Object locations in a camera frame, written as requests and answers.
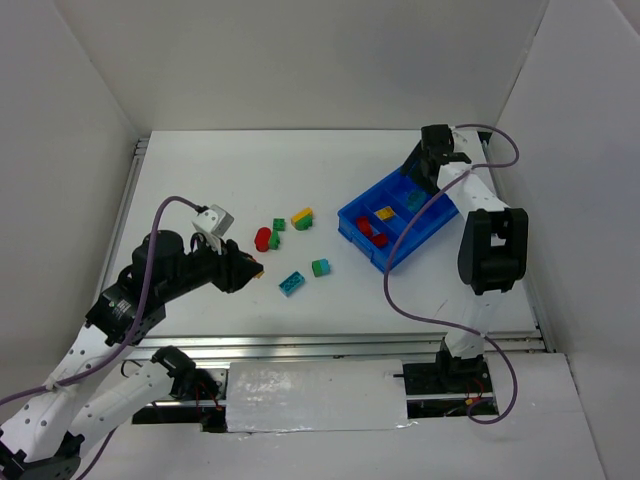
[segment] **blue tray compartment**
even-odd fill
[[[356,245],[381,272],[384,272],[393,245],[413,217],[413,213],[406,206],[409,194],[420,188],[409,177],[401,175],[399,170],[383,178],[338,211],[340,218],[338,231]],[[375,214],[377,210],[384,207],[391,207],[395,212],[395,216],[386,222],[380,220]],[[458,210],[449,197],[444,195],[440,198],[409,231],[398,249],[391,268],[393,269],[407,258],[411,252],[442,228],[457,213]],[[382,232],[389,237],[389,243],[386,247],[376,247],[358,230],[356,219],[362,216],[369,219],[374,233]]]

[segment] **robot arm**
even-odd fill
[[[159,231],[153,258],[151,289],[142,322],[133,341],[114,360],[128,356],[160,321],[165,304],[206,283],[233,293],[259,276],[263,267],[241,252],[233,240],[221,237],[233,222],[213,205],[202,208],[193,224],[191,252],[184,253],[180,235]],[[109,373],[102,369],[80,382],[60,386],[107,358],[123,342],[140,308],[147,254],[147,236],[132,254],[132,264],[108,287],[87,314],[71,349],[46,382],[47,393],[31,398],[0,428],[0,471],[8,480],[69,479],[80,459],[109,431],[148,402],[171,394],[182,398],[193,386],[195,364],[174,347],[156,352],[151,363],[115,389],[90,401]],[[209,384],[216,390],[214,382]]]
[[[448,125],[422,128],[421,142],[402,167],[405,175],[431,195],[468,170],[471,159],[454,151]],[[473,171],[447,192],[465,221],[458,252],[458,273],[469,285],[461,324],[483,334],[506,292],[526,270],[528,216],[501,201]],[[440,355],[447,374],[478,372],[484,339],[462,330],[449,332]]]

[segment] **black mount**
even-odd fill
[[[458,273],[476,295],[509,291],[527,269],[529,217],[522,208],[469,212],[458,252]],[[503,245],[492,245],[494,237]]]
[[[167,375],[174,379],[169,395],[176,400],[192,399],[198,385],[203,385],[212,395],[217,395],[220,391],[209,372],[196,368],[195,362],[176,347],[160,348],[153,354],[151,361],[165,367]]]
[[[170,230],[159,231],[151,274],[151,288],[140,327],[132,345],[137,345],[166,317],[165,304],[206,283],[222,292],[233,293],[263,271],[249,254],[239,250],[233,240],[222,243],[222,254],[208,247],[194,234],[192,247],[185,255],[182,237]],[[149,236],[133,251],[132,264],[125,267],[117,282],[107,288],[87,313],[86,326],[95,325],[107,335],[107,345],[124,340],[138,310],[142,281],[147,263]]]
[[[2,443],[2,430],[0,430],[0,465],[4,466],[2,470],[4,478],[7,480],[70,480],[80,468],[78,453],[84,437],[82,435],[73,437],[67,433],[65,441],[67,440],[76,445],[75,452],[69,453],[67,446],[60,447],[60,450],[51,458],[27,463],[24,461],[27,456],[25,452],[19,450],[14,454]]]
[[[448,125],[429,125],[420,129],[421,140],[400,168],[402,175],[409,175],[413,182],[429,195],[438,188],[440,167],[452,162],[471,163],[463,152],[454,152],[453,133]]]

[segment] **white enclosure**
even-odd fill
[[[333,293],[347,304],[348,281],[367,268],[380,282],[381,276],[364,257],[352,261],[342,251],[352,246],[337,236],[335,210],[402,161],[420,126],[478,121],[504,128],[519,143],[521,163],[493,180],[507,203],[528,211],[531,225],[523,284],[528,295],[521,286],[497,330],[526,337],[538,351],[539,322],[559,352],[510,354],[523,376],[512,419],[488,430],[466,419],[433,419],[386,432],[204,439],[194,428],[126,426],[95,478],[204,478],[215,472],[220,478],[430,473],[600,480],[600,463],[610,480],[636,477],[640,420],[629,405],[640,393],[639,31],[636,0],[0,2],[0,397],[44,380],[83,324],[100,282],[126,264],[148,231],[149,212],[161,197],[195,194],[196,201],[219,201],[195,178],[198,162],[209,162],[216,173],[220,168],[221,176],[227,169],[239,182],[243,167],[230,164],[268,148],[270,156],[261,157],[269,162],[261,167],[265,172],[270,166],[304,170],[310,160],[305,149],[319,150],[323,138],[331,147],[316,155],[331,155],[327,164],[334,169],[373,158],[376,166],[353,192],[342,182],[324,200],[326,225],[318,230],[322,242],[314,244],[318,254],[325,244],[339,250],[345,275]],[[234,152],[232,140],[253,142],[256,130],[270,129],[289,131],[265,132],[263,143]],[[336,131],[293,132],[303,129]],[[146,142],[132,163],[138,140],[150,135],[142,166]],[[353,140],[358,135],[375,140]],[[293,138],[306,140],[296,146]],[[339,138],[350,140],[336,146]],[[269,142],[280,146],[269,148]],[[474,148],[481,156],[479,143]],[[492,140],[490,160],[507,161],[507,148]],[[224,159],[216,159],[221,154]],[[383,154],[394,158],[389,169]],[[295,156],[302,157],[298,163]],[[329,178],[320,173],[315,176]],[[234,200],[233,189],[218,188],[229,197],[230,210],[248,210],[233,211],[233,236],[248,241],[251,222],[262,213],[258,207],[266,215],[268,205]],[[304,193],[296,193],[296,202]],[[273,195],[280,195],[275,203],[283,208],[282,192]],[[114,229],[117,219],[122,231]],[[167,215],[167,225],[184,234],[189,220]],[[432,239],[437,255],[421,256],[425,246],[415,253],[415,265],[447,268],[444,259],[456,249],[447,242],[457,242],[461,227],[454,220],[443,228]],[[295,248],[304,253],[301,245]],[[291,266],[290,260],[271,263],[283,272]],[[400,270],[393,280],[398,289],[438,278],[408,264]],[[458,301],[455,272],[447,272],[438,295],[428,300],[398,295],[410,308],[433,314],[442,300]],[[273,287],[266,276],[263,282],[252,293],[258,303]],[[363,282],[354,297],[366,297],[376,285]],[[332,287],[324,288],[331,293]],[[424,333],[413,324],[390,326],[377,301],[346,310],[344,317],[338,312],[345,310],[332,305],[333,323],[318,327],[319,318],[307,315],[302,302],[279,299],[267,302],[271,317],[260,323],[248,315],[257,303],[233,303],[248,294],[229,297],[221,307],[228,319],[222,332],[205,321],[212,303],[204,291],[192,294],[189,308],[176,303],[170,314],[182,323],[167,321],[158,332],[278,334],[283,342],[287,333]],[[308,299],[317,300],[313,294]],[[194,314],[194,305],[200,313]],[[457,305],[445,303],[439,313],[456,316]],[[276,325],[279,308],[289,310]],[[297,315],[303,318],[296,323]],[[360,328],[358,319],[370,319],[372,329]],[[508,377],[495,357],[491,365],[504,406]],[[0,423],[17,403],[0,410]],[[183,448],[168,462],[176,438]],[[354,444],[349,461],[327,467]],[[465,461],[457,449],[467,452]],[[495,465],[502,470],[496,473]]]

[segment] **purple cable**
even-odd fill
[[[83,479],[87,478],[87,475],[89,475],[89,473],[91,472],[93,467],[96,466],[96,463],[98,463],[98,460],[100,460],[100,457],[102,456],[104,451],[107,449],[107,445],[109,445],[109,441],[111,440],[111,437],[113,437],[114,433],[116,433],[116,429],[115,428],[113,430],[111,430],[109,432],[109,434],[105,437],[104,442],[102,442],[102,445],[100,446],[100,450],[98,450],[98,453],[96,453],[96,456],[93,457],[93,460],[91,460],[91,463],[89,464],[89,466],[86,468],[86,470],[84,472],[82,472],[78,476],[78,478],[76,478],[76,480],[83,480]]]
[[[106,357],[104,360],[102,360],[96,366],[94,366],[94,367],[92,367],[92,368],[90,368],[88,370],[85,370],[82,373],[78,373],[77,375],[73,375],[71,377],[68,377],[68,378],[65,378],[63,380],[60,380],[58,382],[59,385],[61,385],[61,386],[73,385],[74,383],[78,383],[80,380],[83,380],[83,379],[87,378],[89,375],[93,375],[97,371],[102,370],[104,367],[109,365],[113,360],[115,360],[118,357],[118,355],[120,355],[120,353],[122,353],[122,351],[125,348],[127,348],[127,346],[129,346],[129,344],[133,340],[133,337],[135,336],[136,331],[138,330],[138,327],[140,326],[140,323],[142,322],[142,315],[144,313],[144,307],[145,307],[145,305],[147,303],[147,297],[149,296],[149,288],[151,286],[151,272],[153,271],[153,261],[152,260],[155,257],[155,252],[156,252],[156,240],[158,238],[158,227],[160,226],[160,219],[162,218],[162,213],[164,212],[164,209],[171,202],[184,203],[185,205],[193,208],[196,211],[200,208],[195,203],[187,200],[186,198],[182,198],[182,197],[179,197],[179,196],[172,196],[172,197],[167,198],[158,207],[158,210],[156,211],[156,216],[153,219],[153,225],[151,226],[151,236],[149,237],[149,250],[148,250],[148,254],[147,254],[147,264],[146,264],[145,270],[144,270],[144,279],[142,281],[142,291],[140,293],[140,301],[138,302],[138,310],[137,310],[136,316],[135,316],[135,318],[133,320],[133,324],[131,325],[131,328],[127,332],[127,335],[124,337],[124,340],[118,346],[118,348],[116,348],[113,352],[111,352],[111,354],[108,357]],[[33,395],[46,393],[46,392],[47,392],[47,389],[44,386],[41,385],[39,387],[30,388],[30,389],[24,390],[22,392],[14,393],[13,395],[9,395],[8,397],[5,397],[2,400],[0,400],[0,407],[3,406],[3,405],[6,405],[7,403],[10,403],[10,402],[12,402],[14,400],[18,400],[20,398],[31,397]]]
[[[500,134],[513,147],[514,154],[515,154],[514,155],[514,159],[509,163],[502,163],[502,164],[497,164],[497,165],[491,165],[491,164],[488,164],[488,163],[473,165],[470,170],[465,171],[462,175],[460,175],[459,177],[457,177],[454,180],[452,180],[451,182],[449,182],[438,193],[436,193],[433,197],[431,197],[429,199],[429,201],[424,204],[424,206],[418,211],[418,213],[415,214],[415,216],[407,224],[406,228],[400,234],[400,236],[398,237],[398,240],[396,241],[395,245],[391,249],[391,254],[389,255],[389,259],[387,260],[387,265],[386,265],[386,267],[384,269],[384,282],[383,282],[383,285],[384,285],[384,296],[387,299],[387,302],[389,303],[391,308],[393,308],[400,315],[402,315],[404,317],[407,317],[407,318],[410,318],[411,320],[416,320],[418,322],[430,323],[430,324],[433,324],[433,325],[442,325],[443,327],[448,327],[448,328],[456,328],[458,330],[463,330],[463,331],[471,333],[473,335],[478,335],[479,337],[484,337],[484,339],[487,342],[489,342],[493,346],[493,348],[496,349],[496,352],[498,352],[500,354],[502,359],[505,361],[505,363],[507,365],[507,368],[509,369],[509,373],[511,374],[511,379],[513,381],[513,394],[511,396],[511,401],[509,402],[509,405],[507,406],[507,408],[505,409],[505,411],[502,414],[500,414],[496,418],[492,418],[490,420],[479,420],[476,417],[473,417],[471,415],[471,413],[472,413],[472,410],[476,406],[478,406],[479,404],[488,403],[488,402],[490,402],[492,400],[490,400],[490,399],[480,400],[480,401],[478,401],[476,403],[473,403],[473,404],[469,405],[469,407],[467,408],[467,416],[469,417],[469,419],[471,419],[475,423],[479,423],[481,425],[491,425],[491,424],[494,424],[494,423],[498,423],[499,421],[501,421],[504,418],[506,418],[507,415],[509,415],[509,413],[511,413],[511,410],[513,410],[513,407],[516,404],[516,400],[518,398],[518,378],[516,377],[516,371],[513,368],[513,364],[511,363],[511,361],[509,360],[507,355],[504,353],[504,350],[502,350],[500,348],[500,346],[496,343],[495,340],[493,340],[492,338],[489,338],[488,336],[484,335],[482,332],[480,332],[480,331],[478,331],[478,330],[476,330],[474,328],[467,327],[466,325],[461,325],[459,323],[447,322],[445,320],[436,320],[435,318],[420,317],[418,315],[413,315],[412,313],[409,313],[409,312],[406,312],[406,311],[402,310],[398,305],[395,304],[395,302],[391,298],[391,293],[389,291],[389,273],[391,272],[391,265],[393,264],[393,259],[395,258],[396,253],[398,252],[398,248],[400,248],[400,245],[404,241],[405,237],[407,236],[407,234],[409,233],[411,228],[415,225],[415,223],[418,221],[418,219],[424,214],[424,212],[426,212],[429,209],[429,207],[431,207],[431,205],[433,205],[435,202],[437,202],[438,199],[440,199],[440,197],[442,197],[449,189],[451,189],[454,185],[456,185],[457,183],[459,183],[463,179],[465,179],[471,173],[472,170],[475,170],[476,168],[506,168],[506,167],[511,167],[512,165],[515,165],[518,162],[518,160],[520,159],[520,150],[518,149],[518,146],[516,145],[516,142],[514,142],[513,139],[509,135],[507,135],[507,133],[505,133],[504,131],[500,130],[499,128],[495,128],[495,127],[492,127],[490,125],[484,125],[484,124],[481,124],[481,123],[465,123],[465,124],[462,124],[462,125],[457,125],[455,128],[469,128],[469,127],[484,128],[486,130],[491,130],[492,132],[496,132],[496,133]]]

